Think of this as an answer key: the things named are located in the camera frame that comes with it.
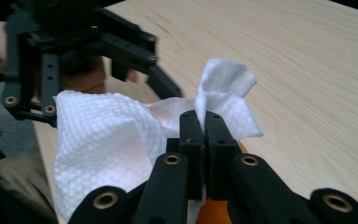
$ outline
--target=black metal bracket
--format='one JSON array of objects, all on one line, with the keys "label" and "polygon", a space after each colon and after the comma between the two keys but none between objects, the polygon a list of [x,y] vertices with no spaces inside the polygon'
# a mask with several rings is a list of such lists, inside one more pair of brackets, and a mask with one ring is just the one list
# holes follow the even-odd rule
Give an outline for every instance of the black metal bracket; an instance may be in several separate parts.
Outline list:
[{"label": "black metal bracket", "polygon": [[[317,189],[309,200],[296,195],[263,159],[241,152],[221,116],[207,112],[205,132],[203,138],[195,111],[182,114],[179,138],[168,139],[145,184],[129,193],[94,190],[69,223],[184,224],[186,202],[201,200],[203,183],[212,200],[228,201],[232,223],[358,223],[352,197],[334,189]],[[103,199],[111,191],[118,196]],[[124,209],[118,202],[128,199]],[[95,202],[109,205],[104,211]]]},{"label": "black metal bracket", "polygon": [[[70,20],[61,18],[67,12]],[[88,71],[93,56],[112,60],[112,77],[125,80],[129,68],[135,69],[149,76],[147,84],[161,99],[182,96],[157,65],[157,38],[93,0],[23,0],[8,18],[6,31],[7,71],[1,102],[16,119],[55,127],[52,97],[63,89],[62,73]],[[40,104],[32,101],[39,85]]]}]

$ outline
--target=white towel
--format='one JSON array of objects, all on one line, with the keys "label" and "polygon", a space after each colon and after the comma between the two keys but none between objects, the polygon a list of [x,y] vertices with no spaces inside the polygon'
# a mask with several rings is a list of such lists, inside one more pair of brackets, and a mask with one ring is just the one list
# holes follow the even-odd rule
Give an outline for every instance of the white towel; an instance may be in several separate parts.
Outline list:
[{"label": "white towel", "polygon": [[[63,91],[57,96],[59,148],[54,163],[56,210],[69,220],[88,193],[101,186],[130,191],[145,182],[168,137],[179,137],[179,116],[196,109],[222,116],[233,137],[261,136],[244,95],[256,83],[241,63],[211,59],[195,100],[171,98],[143,105],[121,94]],[[187,223],[202,203],[191,202]]]}]

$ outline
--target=brass insert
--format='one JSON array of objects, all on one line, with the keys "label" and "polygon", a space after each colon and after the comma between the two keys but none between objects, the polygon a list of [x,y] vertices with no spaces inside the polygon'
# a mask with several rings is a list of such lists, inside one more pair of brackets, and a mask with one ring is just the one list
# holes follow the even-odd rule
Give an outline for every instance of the brass insert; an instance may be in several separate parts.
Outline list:
[{"label": "brass insert", "polygon": [[175,165],[180,162],[180,157],[174,155],[166,156],[164,162],[169,165]]},{"label": "brass insert", "polygon": [[334,194],[324,195],[324,202],[339,212],[349,213],[352,210],[352,206],[347,200]]},{"label": "brass insert", "polygon": [[118,200],[117,194],[113,191],[109,191],[109,192],[105,192],[105,193],[98,195],[94,199],[93,204],[94,204],[95,208],[106,209],[106,208],[109,208],[109,207],[115,205],[117,200]]},{"label": "brass insert", "polygon": [[8,96],[6,99],[5,99],[5,103],[7,103],[8,105],[13,105],[14,103],[17,102],[17,98],[14,97],[14,96]]},{"label": "brass insert", "polygon": [[55,112],[55,106],[54,105],[48,105],[45,107],[45,111],[49,114],[54,113]]},{"label": "brass insert", "polygon": [[251,157],[251,156],[242,157],[241,161],[245,165],[256,166],[258,164],[258,159]]}]

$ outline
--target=wooden table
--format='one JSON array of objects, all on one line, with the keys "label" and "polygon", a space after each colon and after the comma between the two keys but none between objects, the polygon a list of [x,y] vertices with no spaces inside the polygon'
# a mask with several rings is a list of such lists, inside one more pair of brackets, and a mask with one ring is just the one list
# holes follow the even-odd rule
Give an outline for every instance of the wooden table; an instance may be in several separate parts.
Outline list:
[{"label": "wooden table", "polygon": [[[127,0],[118,15],[159,37],[159,64],[194,98],[205,61],[246,63],[246,96],[264,136],[243,140],[294,191],[333,188],[358,201],[358,10],[326,0]],[[146,102],[145,84],[107,80]],[[48,176],[56,130],[35,124]]]}]

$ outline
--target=skin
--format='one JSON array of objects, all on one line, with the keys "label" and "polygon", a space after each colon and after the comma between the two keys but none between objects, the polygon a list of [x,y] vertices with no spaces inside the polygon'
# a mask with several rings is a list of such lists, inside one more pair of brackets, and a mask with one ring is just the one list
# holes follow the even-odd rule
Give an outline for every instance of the skin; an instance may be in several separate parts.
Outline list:
[{"label": "skin", "polygon": [[[0,74],[6,70],[6,34],[4,31],[5,23],[0,21]],[[104,93],[104,81],[106,73],[103,68],[103,58],[101,56],[92,58],[92,67],[88,72],[80,72],[74,76],[64,76],[64,87],[67,90],[82,91],[85,93]],[[136,72],[129,69],[127,80],[137,82]],[[38,96],[39,90],[35,90],[35,95]]]}]

